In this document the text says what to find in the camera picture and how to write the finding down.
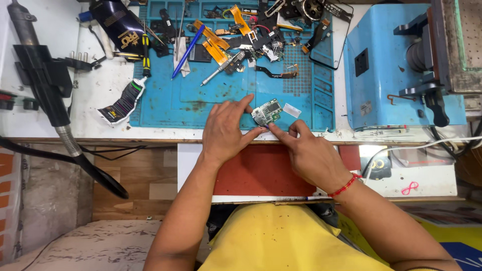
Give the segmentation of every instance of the blue pen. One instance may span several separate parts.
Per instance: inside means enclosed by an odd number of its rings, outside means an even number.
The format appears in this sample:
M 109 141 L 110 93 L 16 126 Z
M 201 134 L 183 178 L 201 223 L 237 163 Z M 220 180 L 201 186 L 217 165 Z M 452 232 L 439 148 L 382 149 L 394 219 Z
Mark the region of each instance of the blue pen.
M 171 78 L 174 79 L 174 77 L 176 77 L 176 75 L 179 73 L 179 71 L 181 70 L 181 67 L 184 65 L 184 62 L 186 61 L 187 59 L 187 56 L 189 55 L 189 52 L 191 52 L 192 48 L 194 47 L 194 45 L 196 44 L 196 41 L 199 39 L 199 37 L 201 36 L 202 34 L 202 31 L 204 30 L 204 28 L 206 28 L 205 25 L 202 25 L 198 32 L 196 32 L 196 35 L 194 36 L 194 38 L 192 39 L 191 43 L 189 43 L 189 47 L 187 48 L 186 52 L 184 53 L 184 55 L 182 56 L 181 58 L 181 61 L 179 61 L 179 64 L 177 64 L 177 67 L 176 69 L 174 70 L 174 73 L 173 73 L 173 76 Z

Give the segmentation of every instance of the white cable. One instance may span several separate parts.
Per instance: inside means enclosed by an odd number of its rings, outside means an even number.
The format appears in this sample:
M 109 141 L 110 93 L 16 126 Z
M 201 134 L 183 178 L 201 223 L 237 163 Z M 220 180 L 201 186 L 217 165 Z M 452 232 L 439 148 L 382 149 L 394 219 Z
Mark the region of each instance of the white cable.
M 430 143 L 422 145 L 422 146 L 394 147 L 394 148 L 381 149 L 377 153 L 375 153 L 375 155 L 372 156 L 372 158 L 370 159 L 372 162 L 368 165 L 368 172 L 367 172 L 367 175 L 366 175 L 366 178 L 365 178 L 366 179 L 365 182 L 367 182 L 368 179 L 370 179 L 370 174 L 372 173 L 372 163 L 373 163 L 373 160 L 375 159 L 375 156 L 377 156 L 378 154 L 380 154 L 384 151 L 391 151 L 391 150 L 397 150 L 397 149 L 422 149 L 422 148 L 426 148 L 426 147 L 430 147 L 430 146 L 439 144 L 441 142 L 446 142 L 446 141 L 451 141 L 451 140 L 460 140 L 461 141 L 461 140 L 474 140 L 474 139 L 482 139 L 482 135 L 481 136 L 474 136 L 474 137 L 462 137 L 462 138 L 445 138 L 445 139 L 437 140 L 437 141 L 434 141 L 434 142 L 430 142 Z
M 442 139 L 448 138 L 448 136 L 446 136 L 444 133 L 440 132 L 439 130 L 437 130 L 437 133 L 439 133 L 439 136 L 443 136 Z M 457 153 L 458 152 L 457 144 L 455 144 L 452 140 L 449 141 L 449 143 L 454 148 L 454 152 Z
M 476 149 L 480 146 L 482 146 L 482 140 L 477 145 L 473 146 L 472 149 Z

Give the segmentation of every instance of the screwdriver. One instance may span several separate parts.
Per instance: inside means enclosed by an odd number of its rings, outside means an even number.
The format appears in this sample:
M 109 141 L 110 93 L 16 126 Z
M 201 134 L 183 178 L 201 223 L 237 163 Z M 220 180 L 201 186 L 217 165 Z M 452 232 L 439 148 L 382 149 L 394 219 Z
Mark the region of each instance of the screwdriver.
M 142 34 L 142 45 L 144 47 L 144 58 L 142 59 L 142 76 L 150 77 L 150 60 L 149 60 L 149 37 L 146 34 L 146 21 L 144 20 L 144 34 Z

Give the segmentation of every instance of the blue silicone repair mat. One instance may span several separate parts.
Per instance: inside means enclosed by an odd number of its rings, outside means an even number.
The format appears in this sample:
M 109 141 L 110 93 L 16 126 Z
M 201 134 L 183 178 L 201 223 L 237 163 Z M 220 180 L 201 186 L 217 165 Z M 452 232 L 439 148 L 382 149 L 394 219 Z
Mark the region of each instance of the blue silicone repair mat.
M 174 22 L 177 8 L 178 24 L 180 24 L 182 13 L 182 0 L 180 1 L 154 1 L 150 0 L 148 7 L 141 7 L 139 17 L 146 19 L 148 25 L 151 20 L 160 20 L 160 9 L 167 9 L 171 21 Z M 203 14 L 205 10 L 212 10 L 215 6 L 221 9 L 228 9 L 234 4 L 239 8 L 257 8 L 256 0 L 245 1 L 211 1 L 201 0 L 186 4 L 186 17 L 183 27 L 187 36 L 193 37 L 195 33 L 186 29 L 186 24 L 191 24 L 199 18 L 213 32 L 216 29 L 227 29 L 228 24 L 234 24 L 234 19 L 206 19 Z M 331 14 L 325 15 L 331 21 Z M 315 25 L 308 31 L 297 33 L 293 30 L 283 29 L 287 42 L 291 38 L 300 36 L 301 42 L 305 43 L 313 35 Z M 204 36 L 197 41 L 201 44 Z M 229 49 L 232 53 L 239 50 Z M 316 53 L 327 58 L 332 58 L 332 40 L 325 38 L 314 49 Z M 263 72 L 256 72 L 254 68 L 248 67 L 248 61 L 244 60 L 246 66 L 244 72 L 234 72 L 228 75 L 220 72 L 206 86 L 200 86 L 201 82 L 213 73 L 218 64 L 212 60 L 211 63 L 189 62 L 191 73 L 182 77 L 179 73 L 174 80 L 171 76 L 174 70 L 173 56 L 168 55 L 162 58 L 156 57 L 153 50 L 150 50 L 151 73 L 146 82 L 146 90 L 137 107 L 130 117 L 130 125 L 138 127 L 158 128 L 204 128 L 209 111 L 215 103 L 222 103 L 225 100 L 240 100 L 247 94 L 254 93 L 254 100 L 251 106 L 256 108 L 276 98 L 281 107 L 286 103 L 301 110 L 299 119 L 304 120 L 312 131 L 324 132 L 326 129 L 332 132 L 335 130 L 335 107 L 333 96 L 333 71 L 329 68 L 313 64 L 301 50 L 301 46 L 293 47 L 286 45 L 282 61 L 269 62 L 267 57 L 259 58 L 258 66 L 269 69 L 272 73 L 283 73 L 293 71 L 287 67 L 298 64 L 299 75 L 290 79 L 274 79 Z M 135 64 L 134 77 L 142 77 L 142 63 Z M 289 125 L 296 118 L 286 112 L 280 114 L 281 118 L 276 124 L 288 130 Z M 256 127 L 250 114 L 244 114 L 241 118 L 240 128 L 248 130 Z

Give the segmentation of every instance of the blue machine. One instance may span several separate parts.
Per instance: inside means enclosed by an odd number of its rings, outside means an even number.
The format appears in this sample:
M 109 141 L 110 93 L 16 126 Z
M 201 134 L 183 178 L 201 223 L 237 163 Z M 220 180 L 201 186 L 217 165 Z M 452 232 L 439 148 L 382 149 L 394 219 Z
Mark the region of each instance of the blue machine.
M 348 34 L 345 82 L 348 121 L 354 130 L 434 125 L 434 113 L 426 100 L 399 96 L 400 90 L 422 84 L 424 73 L 415 72 L 407 61 L 407 50 L 420 38 L 394 35 L 396 27 L 416 19 L 429 6 L 374 5 Z M 463 96 L 444 91 L 442 95 L 449 124 L 466 124 Z

